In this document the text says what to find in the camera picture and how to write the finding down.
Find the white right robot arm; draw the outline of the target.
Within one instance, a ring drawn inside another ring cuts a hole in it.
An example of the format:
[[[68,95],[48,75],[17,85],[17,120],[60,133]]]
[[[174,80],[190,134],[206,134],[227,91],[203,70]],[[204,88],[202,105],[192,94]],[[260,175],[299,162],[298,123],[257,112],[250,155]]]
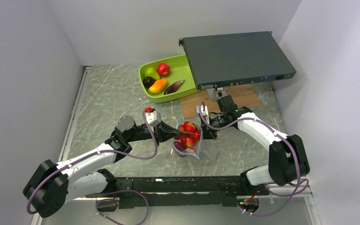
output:
[[[250,195],[258,185],[275,183],[300,185],[302,177],[310,172],[302,138],[287,135],[261,120],[247,107],[239,108],[230,96],[218,101],[222,115],[211,119],[204,102],[197,107],[201,123],[208,132],[215,133],[234,127],[260,143],[268,152],[268,163],[245,171],[240,190]]]

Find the clear zip top bag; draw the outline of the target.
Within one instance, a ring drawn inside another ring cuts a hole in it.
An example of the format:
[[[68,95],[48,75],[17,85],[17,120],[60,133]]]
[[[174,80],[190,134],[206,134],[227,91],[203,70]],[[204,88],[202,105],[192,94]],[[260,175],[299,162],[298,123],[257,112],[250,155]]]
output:
[[[200,159],[202,149],[203,131],[200,125],[189,120],[179,120],[172,118],[176,122],[175,128],[179,129],[181,134],[172,139],[172,155],[179,157],[193,156]]]

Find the dark purple fake fruit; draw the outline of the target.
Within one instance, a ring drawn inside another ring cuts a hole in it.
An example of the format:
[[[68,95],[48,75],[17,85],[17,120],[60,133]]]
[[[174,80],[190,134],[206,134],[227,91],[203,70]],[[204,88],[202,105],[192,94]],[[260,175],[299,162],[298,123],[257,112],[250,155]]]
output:
[[[151,76],[146,76],[142,80],[143,86],[147,89],[149,89],[155,82],[156,80]]]

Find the red fake apple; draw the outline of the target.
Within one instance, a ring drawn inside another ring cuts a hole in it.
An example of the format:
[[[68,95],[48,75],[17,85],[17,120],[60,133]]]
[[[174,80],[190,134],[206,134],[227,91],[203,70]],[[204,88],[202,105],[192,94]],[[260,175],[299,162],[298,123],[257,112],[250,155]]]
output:
[[[161,77],[167,77],[170,74],[170,67],[169,65],[165,64],[165,63],[161,63],[158,65],[157,67],[157,73],[161,76]]]

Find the orange fake fruit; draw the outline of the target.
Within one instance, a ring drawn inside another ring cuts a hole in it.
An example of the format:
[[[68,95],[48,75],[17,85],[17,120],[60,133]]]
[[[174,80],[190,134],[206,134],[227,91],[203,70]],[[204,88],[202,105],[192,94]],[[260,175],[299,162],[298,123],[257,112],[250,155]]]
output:
[[[149,88],[149,92],[152,94],[159,94],[166,89],[168,81],[166,79],[159,79]]]

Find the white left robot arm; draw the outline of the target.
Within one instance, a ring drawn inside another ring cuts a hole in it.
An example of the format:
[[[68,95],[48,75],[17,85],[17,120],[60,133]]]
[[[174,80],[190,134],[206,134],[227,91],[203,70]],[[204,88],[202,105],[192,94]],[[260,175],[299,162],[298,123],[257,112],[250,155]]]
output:
[[[151,139],[154,143],[152,159],[157,155],[159,143],[180,135],[180,131],[160,119],[157,112],[142,113],[144,123],[137,125],[131,116],[123,116],[101,145],[75,158],[54,163],[51,160],[42,162],[23,189],[27,198],[26,210],[29,214],[38,213],[46,218],[57,212],[66,202],[78,198],[76,192],[92,186],[96,193],[105,197],[112,196],[116,190],[114,181],[108,179],[105,172],[99,169],[114,164],[124,157],[136,158],[130,152],[130,142]]]

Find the purple fake eggplant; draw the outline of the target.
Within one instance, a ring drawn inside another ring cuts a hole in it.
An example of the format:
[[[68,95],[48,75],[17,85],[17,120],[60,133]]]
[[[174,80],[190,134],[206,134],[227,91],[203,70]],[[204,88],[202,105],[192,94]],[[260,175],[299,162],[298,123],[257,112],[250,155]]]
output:
[[[167,87],[164,91],[164,95],[175,93],[178,88],[185,82],[185,80],[179,80],[171,84],[169,87]]]

